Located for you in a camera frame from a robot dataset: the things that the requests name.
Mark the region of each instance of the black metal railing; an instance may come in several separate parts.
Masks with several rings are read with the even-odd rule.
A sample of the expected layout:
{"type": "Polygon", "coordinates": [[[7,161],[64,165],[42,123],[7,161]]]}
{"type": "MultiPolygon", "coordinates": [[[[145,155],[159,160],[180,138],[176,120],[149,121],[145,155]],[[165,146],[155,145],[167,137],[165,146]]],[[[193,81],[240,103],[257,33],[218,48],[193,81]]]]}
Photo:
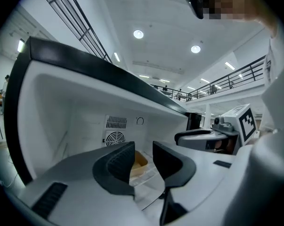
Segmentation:
{"type": "Polygon", "coordinates": [[[112,63],[77,0],[47,1],[89,53],[112,63]]]}
{"type": "Polygon", "coordinates": [[[187,94],[187,101],[196,100],[263,79],[265,56],[187,94]]]}
{"type": "Polygon", "coordinates": [[[166,96],[170,97],[171,99],[175,99],[175,100],[179,100],[183,102],[187,101],[188,93],[186,92],[179,91],[176,89],[170,89],[168,87],[166,88],[164,86],[158,86],[158,85],[152,85],[152,86],[156,88],[158,91],[165,94],[166,96]]]}

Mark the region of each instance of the chair leg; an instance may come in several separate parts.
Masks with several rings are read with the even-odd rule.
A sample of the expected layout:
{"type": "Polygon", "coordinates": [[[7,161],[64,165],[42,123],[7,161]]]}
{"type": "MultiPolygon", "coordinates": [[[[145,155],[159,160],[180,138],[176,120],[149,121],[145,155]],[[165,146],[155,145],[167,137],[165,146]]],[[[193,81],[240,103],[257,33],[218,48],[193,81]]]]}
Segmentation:
{"type": "Polygon", "coordinates": [[[4,138],[2,137],[1,129],[0,129],[0,135],[1,135],[1,139],[4,139],[4,138]]]}

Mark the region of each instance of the cable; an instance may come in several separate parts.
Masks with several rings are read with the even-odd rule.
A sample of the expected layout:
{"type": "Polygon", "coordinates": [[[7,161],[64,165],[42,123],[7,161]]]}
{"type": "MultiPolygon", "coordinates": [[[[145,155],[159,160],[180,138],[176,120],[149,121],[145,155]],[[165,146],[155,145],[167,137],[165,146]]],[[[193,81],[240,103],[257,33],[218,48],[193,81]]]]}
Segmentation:
{"type": "Polygon", "coordinates": [[[16,179],[17,175],[18,175],[18,173],[16,173],[15,178],[12,180],[12,182],[8,186],[6,186],[5,183],[3,181],[1,181],[1,180],[0,180],[0,185],[4,186],[6,188],[10,187],[15,182],[15,179],[16,179]]]}

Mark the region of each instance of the round ceiling light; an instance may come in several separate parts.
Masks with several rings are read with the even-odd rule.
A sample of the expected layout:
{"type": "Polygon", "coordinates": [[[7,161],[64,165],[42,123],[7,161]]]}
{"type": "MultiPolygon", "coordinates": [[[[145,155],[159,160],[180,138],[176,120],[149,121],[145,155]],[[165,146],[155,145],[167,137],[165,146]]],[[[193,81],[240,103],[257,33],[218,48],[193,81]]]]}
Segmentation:
{"type": "Polygon", "coordinates": [[[200,52],[200,47],[198,45],[194,45],[192,48],[191,48],[191,51],[192,53],[199,53],[200,52]]]}
{"type": "Polygon", "coordinates": [[[135,36],[137,39],[141,39],[141,38],[144,37],[144,34],[143,34],[142,31],[136,30],[136,31],[133,32],[133,36],[135,36]]]}

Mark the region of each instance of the round fan vent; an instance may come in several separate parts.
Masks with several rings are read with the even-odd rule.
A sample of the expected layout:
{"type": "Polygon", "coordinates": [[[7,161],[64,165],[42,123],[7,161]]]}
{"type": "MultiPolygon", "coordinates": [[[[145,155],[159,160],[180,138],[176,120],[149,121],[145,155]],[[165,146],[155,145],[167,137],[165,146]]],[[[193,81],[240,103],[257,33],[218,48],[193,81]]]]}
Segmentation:
{"type": "Polygon", "coordinates": [[[119,132],[115,131],[109,134],[106,138],[106,146],[114,145],[114,144],[119,144],[125,141],[124,135],[119,132]]]}

